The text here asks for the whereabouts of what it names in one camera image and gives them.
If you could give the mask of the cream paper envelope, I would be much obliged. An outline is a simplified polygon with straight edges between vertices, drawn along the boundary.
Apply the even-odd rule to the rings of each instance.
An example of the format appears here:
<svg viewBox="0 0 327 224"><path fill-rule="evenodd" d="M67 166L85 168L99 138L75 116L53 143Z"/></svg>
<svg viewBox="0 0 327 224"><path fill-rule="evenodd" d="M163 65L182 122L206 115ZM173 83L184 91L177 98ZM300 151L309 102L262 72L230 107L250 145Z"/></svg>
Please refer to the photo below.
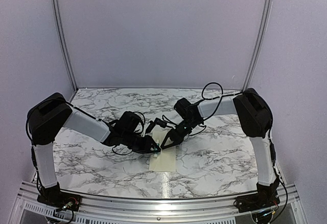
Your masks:
<svg viewBox="0 0 327 224"><path fill-rule="evenodd" d="M153 131L152 138L160 145L164 140L166 131ZM176 147L164 149L159 153L150 156L149 170L156 172L175 172L176 171Z"/></svg>

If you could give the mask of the green white glue stick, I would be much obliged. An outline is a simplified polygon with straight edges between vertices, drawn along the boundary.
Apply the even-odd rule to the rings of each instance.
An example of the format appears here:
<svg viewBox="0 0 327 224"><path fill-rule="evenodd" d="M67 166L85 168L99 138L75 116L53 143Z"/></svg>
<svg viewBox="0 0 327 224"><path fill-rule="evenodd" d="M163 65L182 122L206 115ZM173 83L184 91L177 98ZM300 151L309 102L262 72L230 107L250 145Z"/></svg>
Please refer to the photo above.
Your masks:
<svg viewBox="0 0 327 224"><path fill-rule="evenodd" d="M156 140L155 140L155 143L156 143L156 146L155 146L155 149L154 149L154 152L153 152L153 157L154 157L154 158L157 158L158 155L159 155L160 152L161 152L160 141L159 141L159 139L156 139Z"/></svg>

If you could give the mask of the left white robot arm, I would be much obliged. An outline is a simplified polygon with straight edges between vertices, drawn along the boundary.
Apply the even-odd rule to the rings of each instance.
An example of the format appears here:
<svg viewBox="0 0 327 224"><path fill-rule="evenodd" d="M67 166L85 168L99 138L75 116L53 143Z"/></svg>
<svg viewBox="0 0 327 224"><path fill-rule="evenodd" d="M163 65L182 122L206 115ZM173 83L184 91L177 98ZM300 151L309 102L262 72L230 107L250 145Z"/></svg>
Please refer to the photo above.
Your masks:
<svg viewBox="0 0 327 224"><path fill-rule="evenodd" d="M60 206L65 200L63 192L56 188L58 180L53 157L53 142L62 128L79 132L108 147L124 145L139 154L159 153L159 145L151 136L142 136L136 130L138 126L144 128L145 124L136 112L126 111L119 119L106 122L72 105L60 93L32 107L25 129L32 144L37 182L45 190L46 200L53 206Z"/></svg>

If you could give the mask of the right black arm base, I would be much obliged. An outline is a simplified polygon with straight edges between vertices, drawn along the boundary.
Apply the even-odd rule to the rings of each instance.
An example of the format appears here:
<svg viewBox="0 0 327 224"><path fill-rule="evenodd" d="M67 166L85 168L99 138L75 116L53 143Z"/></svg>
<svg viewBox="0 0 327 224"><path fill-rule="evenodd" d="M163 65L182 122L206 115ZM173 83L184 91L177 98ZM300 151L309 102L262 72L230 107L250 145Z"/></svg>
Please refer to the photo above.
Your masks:
<svg viewBox="0 0 327 224"><path fill-rule="evenodd" d="M279 177L269 186L257 183L257 193L238 196L233 205L240 213L276 206L281 202L277 192L279 184Z"/></svg>

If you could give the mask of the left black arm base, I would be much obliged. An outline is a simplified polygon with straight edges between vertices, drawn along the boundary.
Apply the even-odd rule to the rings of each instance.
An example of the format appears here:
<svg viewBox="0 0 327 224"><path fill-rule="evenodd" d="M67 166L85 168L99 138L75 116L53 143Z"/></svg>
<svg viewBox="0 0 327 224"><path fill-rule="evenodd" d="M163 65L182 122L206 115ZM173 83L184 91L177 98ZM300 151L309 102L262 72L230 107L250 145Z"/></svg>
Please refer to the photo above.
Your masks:
<svg viewBox="0 0 327 224"><path fill-rule="evenodd" d="M80 207L81 196L77 194L63 192L59 183L50 188L45 188L41 183L39 173L37 172L36 185L38 189L37 201L39 203L56 207L56 212L63 210L72 210L77 212Z"/></svg>

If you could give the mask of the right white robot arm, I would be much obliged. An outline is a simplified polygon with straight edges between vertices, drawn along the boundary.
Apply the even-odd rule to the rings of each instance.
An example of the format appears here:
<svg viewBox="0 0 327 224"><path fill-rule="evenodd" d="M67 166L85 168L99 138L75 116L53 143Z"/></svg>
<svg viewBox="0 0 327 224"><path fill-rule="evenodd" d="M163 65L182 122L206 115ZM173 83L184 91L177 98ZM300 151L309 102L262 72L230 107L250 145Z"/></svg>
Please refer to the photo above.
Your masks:
<svg viewBox="0 0 327 224"><path fill-rule="evenodd" d="M275 170L276 153L271 139L273 114L266 101L253 88L238 94L201 99L195 103L182 98L174 105L182 121L169 130L161 149L177 146L192 130L213 116L237 115L243 133L249 137L258 168L257 191L253 203L265 207L273 199L280 181Z"/></svg>

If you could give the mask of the front aluminium table rail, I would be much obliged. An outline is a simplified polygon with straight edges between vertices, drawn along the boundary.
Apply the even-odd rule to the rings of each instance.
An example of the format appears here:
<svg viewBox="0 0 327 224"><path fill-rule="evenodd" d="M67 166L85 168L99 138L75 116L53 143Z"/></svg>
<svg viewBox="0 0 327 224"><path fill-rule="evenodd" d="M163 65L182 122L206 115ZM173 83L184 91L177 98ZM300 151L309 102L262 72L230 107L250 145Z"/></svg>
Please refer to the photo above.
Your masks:
<svg viewBox="0 0 327 224"><path fill-rule="evenodd" d="M239 212L238 195L193 199L137 199L79 193L74 212L55 212L37 201L36 185L22 182L8 223L308 223L294 184L278 188L280 203L262 210Z"/></svg>

